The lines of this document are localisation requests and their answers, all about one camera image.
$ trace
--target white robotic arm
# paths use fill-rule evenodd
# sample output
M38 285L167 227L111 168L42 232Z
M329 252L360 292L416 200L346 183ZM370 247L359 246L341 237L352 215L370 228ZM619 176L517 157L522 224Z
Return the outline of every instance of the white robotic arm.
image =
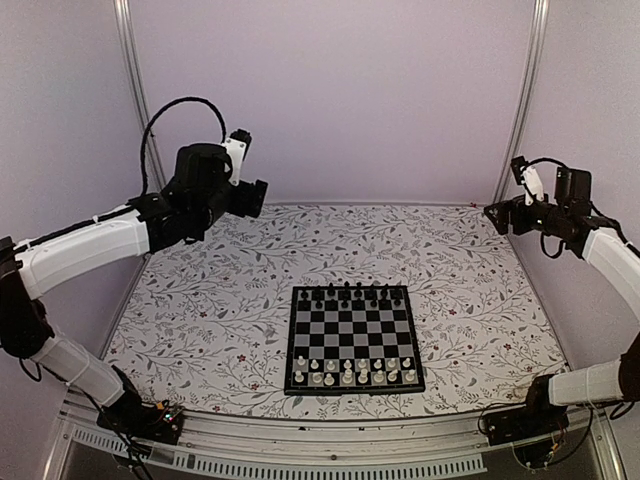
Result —
M101 426L175 443L181 429L179 408L171 409L168 421L155 421L168 410L166 405L160 411L143 405L122 371L47 323L38 299L100 266L154 253L181 240L202 240L224 213L257 217L267 184L240 181L250 142L249 133L238 130L221 145L183 147L175 175L160 193L136 197L104 215L39 239L17 245L9 237L1 239L0 342L5 352L33 360L90 395L103 407L106 418Z
M549 203L534 165L543 162L559 166L555 200ZM541 234L544 253L557 258L564 248L571 250L598 270L629 304L640 323L640 252L627 242L620 224L601 215L593 206L591 174L570 169L557 160L542 158L527 162L512 160L511 167L525 195L485 208L498 233L509 227L515 235L532 230ZM544 238L561 239L555 255L544 250ZM618 360L580 370L537 377L527 394L526 406L509 413L485 417L490 441L513 441L547 433L557 428L568 405L606 405L640 400L640 335Z

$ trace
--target wire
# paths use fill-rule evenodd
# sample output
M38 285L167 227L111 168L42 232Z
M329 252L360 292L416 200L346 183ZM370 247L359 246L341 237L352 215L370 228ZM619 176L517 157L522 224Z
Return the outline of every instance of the wire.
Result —
M552 467L554 465L558 465L559 463L562 463L565 460L571 458L580 449L582 444L587 440L587 438L589 437L589 434L591 433L591 425L593 425L593 409L590 408L589 412L590 412L590 414L589 414L589 424L587 425L587 428L584 431L584 435L582 436L582 438L580 439L578 444L573 448L573 450L571 450L567 455L565 455L561 459L556 460L555 462L551 462L551 463L547 464L547 467Z
M560 255L562 255L562 252L564 251L564 247L565 247L565 241L564 240L560 240L560 242L558 243L558 251L556 253L554 253L553 255L549 255L549 253L547 253L547 248L546 245L544 243L544 239L547 235L545 235L544 233L540 232L540 248L542 249L542 253L544 253L547 257L552 258L552 259L556 259L559 258Z
M19 361L20 361L20 367L22 367L22 371L27 375L27 377L29 377L34 382L39 383L42 381L42 370L40 370L40 364L36 363L36 375L34 375L25 366L24 359L21 358Z
M145 156L147 151L147 141L149 139L149 135L151 135L151 127L153 127L153 124L156 123L156 121L162 116L164 112L169 110L171 107L175 107L180 103L186 103L186 102L204 103L207 107L209 107L213 111L213 113L216 115L216 117L218 118L218 122L220 123L220 130L222 130L222 141L224 142L224 139L227 137L227 127L224 123L224 119L222 118L222 114L220 113L220 110L218 110L218 107L216 107L213 103L211 103L206 98L181 97L181 98L176 98L175 100L172 100L171 102L167 103L164 107L158 110L158 112L151 118L151 120L149 120L149 123L147 123L147 126L144 128L144 133L142 134L142 143L140 145L140 173L142 174L141 196L146 195L147 190L149 189L149 177L147 175L147 165L146 165Z
M151 476L151 473L149 473L149 470L147 469L146 465L144 464L144 462L140 458L140 453L144 453L143 446L140 445L135 440L133 440L130 435L126 435L126 437L124 435L122 435L118 431L118 429L113 425L113 423L111 423L111 420L109 420L109 417L107 417L107 415L104 412L104 409L98 404L98 402L96 402L95 399L91 395L89 395L87 392L82 392L82 393L84 393L84 395L93 404L95 409L98 410L98 412L102 415L102 417L107 421L107 423L109 424L109 427L111 428L111 430L113 430L113 432L118 436L120 441L122 443L124 443L125 446L127 447L127 456L129 457L129 461L135 464L135 465L131 465L130 466L131 473L133 473L133 475L138 480L153 480L153 477ZM144 472L145 476L147 477L146 479L143 478L136 471L137 468L140 468Z
M633 409L635 404L636 402L631 402L628 405L625 405L624 402L620 402L609 415L609 420L618 420L619 418L624 417Z

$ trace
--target floral patterned tablecloth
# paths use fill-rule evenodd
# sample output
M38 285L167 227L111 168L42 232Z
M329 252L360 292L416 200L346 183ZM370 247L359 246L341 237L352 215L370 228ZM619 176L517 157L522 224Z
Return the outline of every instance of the floral patterned tablecloth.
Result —
M283 394L295 285L409 288L427 390ZM106 360L148 399L270 418L417 417L515 402L565 365L509 243L477 208L268 206L156 254Z

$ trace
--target chess piece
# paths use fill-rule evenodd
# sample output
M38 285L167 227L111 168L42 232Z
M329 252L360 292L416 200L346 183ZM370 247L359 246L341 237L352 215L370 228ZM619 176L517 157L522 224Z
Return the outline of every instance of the chess piece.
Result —
M363 368L362 370L360 370L360 375L358 376L358 382L367 383L367 380L369 379L368 373L369 371L366 368Z

